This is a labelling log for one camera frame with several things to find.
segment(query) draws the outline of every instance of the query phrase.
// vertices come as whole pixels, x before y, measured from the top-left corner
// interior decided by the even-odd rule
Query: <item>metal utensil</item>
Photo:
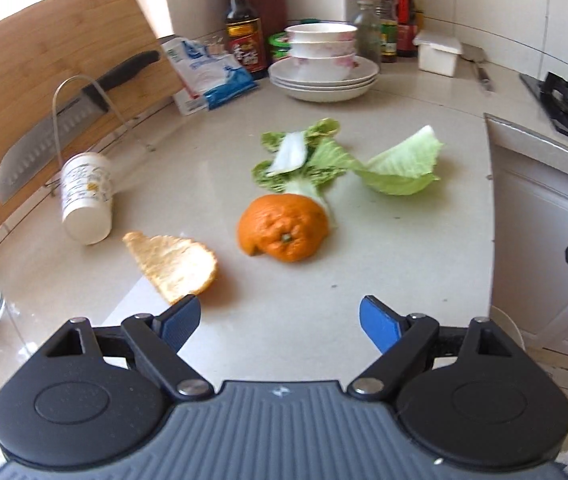
[[[101,76],[97,82],[109,91],[133,79],[142,69],[159,61],[157,50],[135,54]],[[109,105],[88,85],[58,108],[59,147],[63,150],[102,115]],[[57,155],[53,117],[49,114],[24,134],[0,163],[0,202],[5,204]]]
[[[486,61],[486,53],[484,52],[484,49],[478,46],[462,43],[462,58],[475,63],[477,80],[485,90],[493,92],[493,82],[491,81],[491,78],[488,77],[486,70],[482,66],[482,63]]]

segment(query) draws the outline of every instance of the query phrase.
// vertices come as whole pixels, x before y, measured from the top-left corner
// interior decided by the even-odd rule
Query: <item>wooden cutting board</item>
[[[145,50],[157,50],[162,58],[109,91],[126,119],[183,88],[136,0],[44,0],[2,20],[0,162],[21,136],[50,114],[53,94],[62,81],[80,73],[97,79]],[[58,103],[85,84],[69,83]],[[63,151],[64,160],[119,126],[112,112],[101,117]],[[0,225],[58,171],[54,160],[6,204],[0,203]]]

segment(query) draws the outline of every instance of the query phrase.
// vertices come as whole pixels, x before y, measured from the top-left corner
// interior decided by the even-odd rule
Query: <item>white paper cup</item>
[[[80,153],[62,168],[62,225],[84,245],[106,238],[112,227],[113,188],[110,160],[99,153]]]

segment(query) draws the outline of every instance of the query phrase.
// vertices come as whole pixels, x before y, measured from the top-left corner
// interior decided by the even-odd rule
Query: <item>gray gripper base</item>
[[[561,480],[553,463],[490,474],[426,453],[387,407],[337,382],[227,382],[211,400],[177,406],[157,436],[109,465],[44,472],[17,463],[0,480]]]

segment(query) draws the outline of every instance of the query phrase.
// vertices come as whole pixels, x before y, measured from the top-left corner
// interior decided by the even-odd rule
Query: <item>metal screw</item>
[[[177,391],[187,397],[199,397],[210,392],[210,384],[202,379],[187,379],[177,385]]]
[[[384,389],[384,383],[374,377],[362,377],[353,383],[353,389],[360,395],[375,395]]]

